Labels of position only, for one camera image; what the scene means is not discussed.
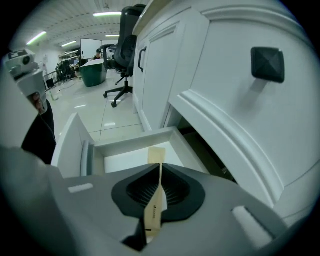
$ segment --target drawer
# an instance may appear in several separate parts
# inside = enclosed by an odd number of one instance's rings
[[[51,165],[63,178],[103,175],[147,164],[149,147],[165,148],[165,163],[209,173],[175,127],[94,142],[77,113],[65,125]]]

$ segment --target white floor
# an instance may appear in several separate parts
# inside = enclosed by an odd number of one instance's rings
[[[62,130],[70,115],[77,112],[95,141],[117,137],[139,135],[144,131],[137,113],[133,113],[133,96],[131,93],[123,95],[113,108],[111,102],[118,92],[109,93],[104,98],[105,91],[124,86],[122,80],[117,86],[115,82],[121,77],[114,70],[108,70],[105,82],[98,86],[86,87],[83,80],[74,78],[65,84],[52,88],[47,92],[54,118],[54,133],[59,140]]]

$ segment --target paper tag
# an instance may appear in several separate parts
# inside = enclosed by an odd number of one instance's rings
[[[165,160],[166,149],[160,147],[149,147],[148,164],[160,164],[159,186],[156,189],[149,204],[144,209],[144,227],[146,237],[154,237],[161,229],[161,213],[163,204],[162,163]]]

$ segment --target black office chair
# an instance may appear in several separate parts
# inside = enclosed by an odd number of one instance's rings
[[[126,7],[121,12],[120,36],[118,45],[114,53],[114,59],[107,60],[107,53],[103,52],[104,66],[106,69],[115,69],[121,72],[121,79],[115,83],[117,85],[125,79],[124,87],[107,90],[103,95],[108,97],[108,93],[120,92],[111,103],[113,108],[117,107],[117,100],[124,94],[133,93],[133,88],[128,86],[128,77],[134,74],[135,50],[137,37],[132,35],[134,27],[145,9],[144,4]]]
[[[71,70],[70,62],[67,59],[62,63],[62,74],[65,76],[66,80],[71,80],[73,71]]]

